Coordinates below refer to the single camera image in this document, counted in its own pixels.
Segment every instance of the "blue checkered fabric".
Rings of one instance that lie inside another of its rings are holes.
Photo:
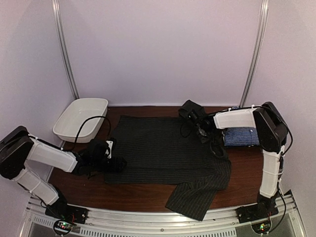
[[[259,146],[257,130],[253,127],[228,128],[224,136],[226,147]]]

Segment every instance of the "white tub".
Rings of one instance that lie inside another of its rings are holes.
[[[59,117],[53,132],[64,141],[74,142],[83,122],[89,117],[105,116],[108,111],[108,104],[106,99],[98,98],[75,100]],[[82,128],[77,142],[90,142],[97,135],[103,120],[104,118],[94,118],[88,121]]]

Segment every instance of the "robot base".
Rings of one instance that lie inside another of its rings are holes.
[[[273,216],[278,214],[278,209],[275,207],[276,203],[272,208],[267,211],[266,208],[263,207],[261,203],[257,203],[250,206],[241,206],[236,210],[239,223],[252,222],[264,218],[268,218],[268,216]]]
[[[67,221],[68,223],[73,222],[73,215],[74,215],[74,222],[75,223],[85,224],[88,210],[86,208],[82,208],[82,207],[67,205],[66,213],[69,213],[69,216],[65,217],[65,219],[66,219],[65,221]],[[49,209],[46,209],[45,215],[51,216],[51,217],[56,217],[55,215],[53,215],[53,213]]]

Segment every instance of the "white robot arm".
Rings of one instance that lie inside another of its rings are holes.
[[[113,145],[113,141],[92,139],[88,148],[77,154],[38,139],[19,126],[0,142],[0,175],[40,198],[46,205],[47,215],[68,220],[69,215],[74,214],[78,216],[78,223],[84,223],[82,216],[86,215],[86,209],[67,205],[62,193],[30,170],[26,161],[38,161],[74,175],[89,175],[93,171],[121,172],[126,163],[122,158],[112,157]]]
[[[286,137],[290,131],[273,103],[207,114],[202,106],[188,100],[179,109],[179,116],[198,128],[201,141],[207,140],[217,129],[256,128],[264,157],[262,183],[258,203],[237,209],[239,222],[254,221],[278,213],[275,199],[283,173],[283,157],[288,150],[285,151]]]

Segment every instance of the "white wall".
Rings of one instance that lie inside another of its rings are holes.
[[[237,105],[260,0],[60,1],[81,97],[110,105]]]
[[[72,100],[51,1],[0,0],[0,140],[19,125],[59,144],[52,127]],[[42,176],[49,167],[32,164]],[[29,195],[0,177],[0,236],[17,236]]]
[[[272,101],[294,136],[282,178],[308,236],[316,233],[316,1],[270,1],[267,31],[248,105]]]

